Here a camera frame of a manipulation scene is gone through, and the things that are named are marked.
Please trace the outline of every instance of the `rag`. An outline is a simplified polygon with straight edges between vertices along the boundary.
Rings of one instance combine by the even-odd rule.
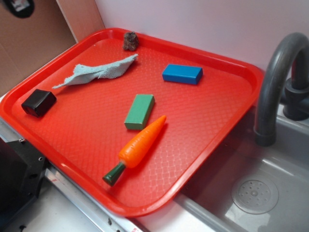
[[[129,56],[123,60],[119,60],[110,64],[104,64],[96,67],[89,67],[82,64],[75,66],[73,75],[67,77],[63,84],[54,86],[53,88],[60,88],[63,86],[81,85],[92,81],[95,78],[114,79],[122,76],[129,66],[136,60],[138,54]]]

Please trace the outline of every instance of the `plastic tray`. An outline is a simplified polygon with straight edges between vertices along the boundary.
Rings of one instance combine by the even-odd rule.
[[[253,65],[138,34],[135,52],[122,49],[123,29],[94,33],[12,89],[0,115],[88,194],[126,217],[166,204],[256,100],[263,73]],[[138,59],[116,79],[52,89],[77,64],[98,66],[133,54]],[[198,85],[165,82],[168,64],[199,66]],[[21,103],[35,90],[52,91],[55,105],[42,118]],[[136,94],[153,94],[149,122],[166,124],[144,160],[126,169],[114,187],[102,177],[118,163],[121,148],[138,131],[124,120]]]

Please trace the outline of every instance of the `sink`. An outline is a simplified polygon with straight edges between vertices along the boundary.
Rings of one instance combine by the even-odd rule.
[[[309,127],[277,116],[276,143],[260,147],[254,113],[241,119],[180,194],[191,211],[204,210],[199,217],[217,231],[307,232]]]

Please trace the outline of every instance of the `toy carrot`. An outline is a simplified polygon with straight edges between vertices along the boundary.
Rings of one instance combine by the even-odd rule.
[[[166,116],[161,116],[138,133],[124,148],[122,148],[118,154],[120,160],[119,164],[103,177],[103,180],[107,184],[114,186],[126,167],[134,168],[141,162],[159,135],[165,120]]]

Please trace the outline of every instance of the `sink drain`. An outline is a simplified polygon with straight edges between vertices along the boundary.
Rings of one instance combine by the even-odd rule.
[[[249,214],[263,214],[277,204],[279,195],[275,184],[262,175],[249,175],[232,187],[234,203]]]

